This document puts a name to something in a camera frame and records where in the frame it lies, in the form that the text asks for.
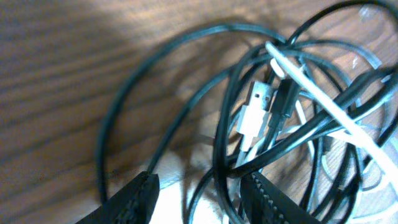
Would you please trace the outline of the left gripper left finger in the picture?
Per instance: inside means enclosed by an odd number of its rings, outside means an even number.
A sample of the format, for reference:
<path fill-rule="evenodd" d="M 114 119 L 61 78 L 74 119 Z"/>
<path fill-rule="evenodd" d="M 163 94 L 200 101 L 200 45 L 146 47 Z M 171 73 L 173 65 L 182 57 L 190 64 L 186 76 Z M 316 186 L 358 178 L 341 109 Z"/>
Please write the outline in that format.
<path fill-rule="evenodd" d="M 148 224 L 159 192 L 159 176 L 143 171 L 76 224 Z"/>

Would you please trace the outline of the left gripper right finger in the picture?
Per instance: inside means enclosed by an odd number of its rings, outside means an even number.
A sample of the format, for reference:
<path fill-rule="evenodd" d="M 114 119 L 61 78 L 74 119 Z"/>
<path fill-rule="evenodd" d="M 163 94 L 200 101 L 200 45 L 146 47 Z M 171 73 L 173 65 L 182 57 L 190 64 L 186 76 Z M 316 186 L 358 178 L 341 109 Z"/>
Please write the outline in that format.
<path fill-rule="evenodd" d="M 241 178 L 240 194 L 251 224 L 320 224 L 259 172 Z"/>

